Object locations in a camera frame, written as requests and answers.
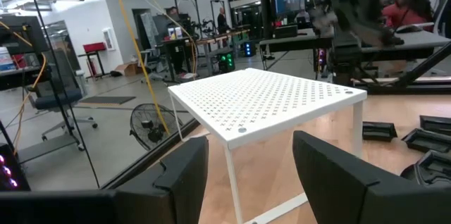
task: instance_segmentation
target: cardboard box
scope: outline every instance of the cardboard box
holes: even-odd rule
[[[138,62],[125,63],[117,66],[114,70],[121,72],[124,76],[133,76],[142,73],[142,68],[138,67]]]

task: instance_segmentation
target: perforated tabletop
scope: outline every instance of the perforated tabletop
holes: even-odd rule
[[[366,99],[366,91],[248,68],[168,88],[229,149]]]

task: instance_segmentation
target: black fan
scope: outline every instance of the black fan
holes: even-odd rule
[[[159,105],[159,108],[169,132],[177,132],[174,112],[162,105]],[[178,123],[180,126],[183,125],[180,119]],[[158,117],[155,104],[140,104],[132,111],[130,135],[135,136],[147,151],[152,150],[169,137]]]

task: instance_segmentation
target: chair wheel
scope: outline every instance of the chair wheel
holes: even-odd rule
[[[83,144],[81,144],[81,143],[79,143],[77,145],[77,148],[78,148],[79,151],[84,151],[85,150],[85,148],[83,147]]]

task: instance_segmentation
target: floor mat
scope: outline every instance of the floor mat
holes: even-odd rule
[[[118,106],[136,97],[88,97],[81,100],[80,104],[93,104],[105,106]]]

